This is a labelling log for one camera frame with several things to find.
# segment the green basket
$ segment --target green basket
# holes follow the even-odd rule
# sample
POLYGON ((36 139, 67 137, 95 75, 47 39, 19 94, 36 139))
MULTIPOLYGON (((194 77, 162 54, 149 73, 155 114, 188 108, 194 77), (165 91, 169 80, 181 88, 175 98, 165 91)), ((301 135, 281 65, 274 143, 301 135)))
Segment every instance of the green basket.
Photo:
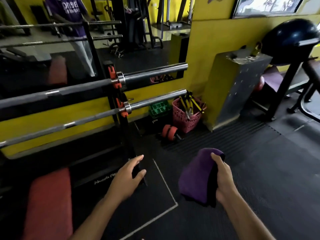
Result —
POLYGON ((170 110, 171 110, 171 105, 168 103, 168 101, 163 101, 160 103, 150 105, 149 115, 153 119, 156 119, 162 116, 166 116, 167 114, 169 114, 170 110))

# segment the pink plastic basket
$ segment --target pink plastic basket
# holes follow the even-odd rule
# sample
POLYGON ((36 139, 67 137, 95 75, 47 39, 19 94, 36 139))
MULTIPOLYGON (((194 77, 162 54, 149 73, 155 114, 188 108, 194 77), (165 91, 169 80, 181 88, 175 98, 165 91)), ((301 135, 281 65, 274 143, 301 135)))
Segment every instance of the pink plastic basket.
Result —
MULTIPOLYGON (((196 103, 200 105, 200 107, 203 105, 203 102, 201 100, 194 98, 196 103)), ((190 116, 190 121, 187 120, 186 113, 183 112, 180 108, 182 107, 181 101, 179 98, 174 100, 172 102, 173 107, 173 125, 183 131, 183 133, 188 133, 189 131, 193 130, 198 122, 201 119, 202 113, 197 112, 194 115, 190 116)))

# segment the purple shirt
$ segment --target purple shirt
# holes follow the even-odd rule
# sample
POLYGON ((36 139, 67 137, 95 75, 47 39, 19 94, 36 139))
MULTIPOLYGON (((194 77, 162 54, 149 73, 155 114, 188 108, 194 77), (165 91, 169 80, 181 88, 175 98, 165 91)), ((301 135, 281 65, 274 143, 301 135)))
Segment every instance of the purple shirt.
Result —
MULTIPOLYGON (((83 21, 81 14, 87 14, 86 7, 82 0, 45 0, 52 14, 58 14, 64 19, 78 23, 83 21)), ((86 35, 85 29, 82 26, 72 26, 72 31, 69 28, 63 28, 66 36, 83 37, 86 35)))

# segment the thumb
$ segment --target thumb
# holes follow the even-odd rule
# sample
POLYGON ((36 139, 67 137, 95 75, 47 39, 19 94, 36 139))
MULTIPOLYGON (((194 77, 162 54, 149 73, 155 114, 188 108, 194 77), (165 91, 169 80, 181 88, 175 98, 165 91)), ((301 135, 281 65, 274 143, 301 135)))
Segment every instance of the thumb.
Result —
POLYGON ((140 181, 143 179, 143 177, 146 175, 146 170, 143 169, 140 172, 138 172, 137 176, 134 178, 135 183, 137 186, 139 185, 140 181))
POLYGON ((222 167, 224 165, 220 156, 218 156, 214 153, 211 153, 211 158, 216 162, 216 164, 218 165, 218 168, 222 167))

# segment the purple towel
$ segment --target purple towel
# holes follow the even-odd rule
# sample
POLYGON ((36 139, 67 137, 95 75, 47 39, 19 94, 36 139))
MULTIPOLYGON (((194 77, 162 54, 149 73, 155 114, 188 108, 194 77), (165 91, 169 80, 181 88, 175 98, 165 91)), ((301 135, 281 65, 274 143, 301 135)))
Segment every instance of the purple towel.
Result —
POLYGON ((198 151, 198 155, 183 169, 178 182, 181 194, 203 204, 207 204, 208 179, 213 166, 216 165, 211 158, 212 152, 219 156, 223 154, 222 151, 214 148, 201 149, 198 151))

